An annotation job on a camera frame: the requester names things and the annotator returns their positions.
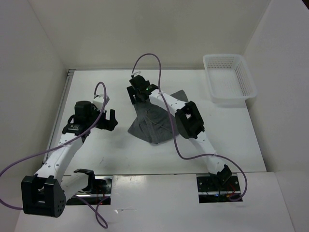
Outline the grey shorts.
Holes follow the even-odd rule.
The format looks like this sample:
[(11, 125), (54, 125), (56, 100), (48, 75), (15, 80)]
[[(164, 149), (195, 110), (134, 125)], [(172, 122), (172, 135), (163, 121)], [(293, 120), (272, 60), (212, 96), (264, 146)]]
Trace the grey shorts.
[(135, 103), (136, 118), (128, 129), (128, 133), (151, 144), (159, 144), (179, 135), (174, 114), (169, 119), (166, 107), (162, 108), (151, 103), (151, 100), (163, 99), (159, 90), (154, 90), (145, 102)]

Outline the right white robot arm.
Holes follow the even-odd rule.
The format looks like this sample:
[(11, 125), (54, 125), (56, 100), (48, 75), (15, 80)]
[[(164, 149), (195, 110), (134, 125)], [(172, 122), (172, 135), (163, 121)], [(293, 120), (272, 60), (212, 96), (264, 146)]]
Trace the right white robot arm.
[(172, 95), (160, 92), (158, 86), (139, 74), (133, 74), (129, 82), (131, 85), (127, 91), (137, 117), (128, 132), (154, 145), (175, 140), (177, 135), (190, 141), (200, 154), (187, 158), (181, 156), (181, 159), (203, 158), (212, 177), (212, 186), (223, 190), (232, 172), (207, 138), (197, 105), (187, 99), (183, 90)]

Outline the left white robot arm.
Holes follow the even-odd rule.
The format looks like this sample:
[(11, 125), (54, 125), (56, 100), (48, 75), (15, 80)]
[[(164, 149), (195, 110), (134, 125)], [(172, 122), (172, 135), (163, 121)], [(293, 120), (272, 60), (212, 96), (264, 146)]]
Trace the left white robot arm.
[(112, 131), (118, 124), (115, 110), (106, 119), (105, 105), (109, 97), (96, 95), (90, 101), (78, 101), (74, 114), (63, 128), (59, 148), (51, 153), (45, 164), (21, 182), (23, 212), (29, 215), (59, 217), (67, 200), (78, 191), (91, 193), (96, 189), (94, 171), (77, 169), (70, 179), (63, 181), (68, 165), (82, 147), (92, 128)]

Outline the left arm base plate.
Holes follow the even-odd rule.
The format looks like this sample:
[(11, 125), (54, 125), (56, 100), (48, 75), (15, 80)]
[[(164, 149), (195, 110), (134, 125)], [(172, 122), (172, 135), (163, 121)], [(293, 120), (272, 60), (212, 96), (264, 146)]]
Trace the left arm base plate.
[(67, 201), (66, 205), (85, 205), (78, 197), (93, 206), (97, 205), (102, 199), (104, 201), (101, 205), (110, 205), (111, 192), (112, 176), (96, 175), (94, 187), (90, 191), (79, 190)]

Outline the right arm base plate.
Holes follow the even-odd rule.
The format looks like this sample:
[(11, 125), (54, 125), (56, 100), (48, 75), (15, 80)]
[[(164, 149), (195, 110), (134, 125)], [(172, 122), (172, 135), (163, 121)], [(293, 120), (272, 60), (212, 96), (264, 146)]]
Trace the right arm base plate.
[(233, 174), (221, 189), (214, 183), (210, 174), (196, 176), (199, 203), (226, 203), (230, 198), (237, 199), (241, 196), (241, 189), (237, 175)]

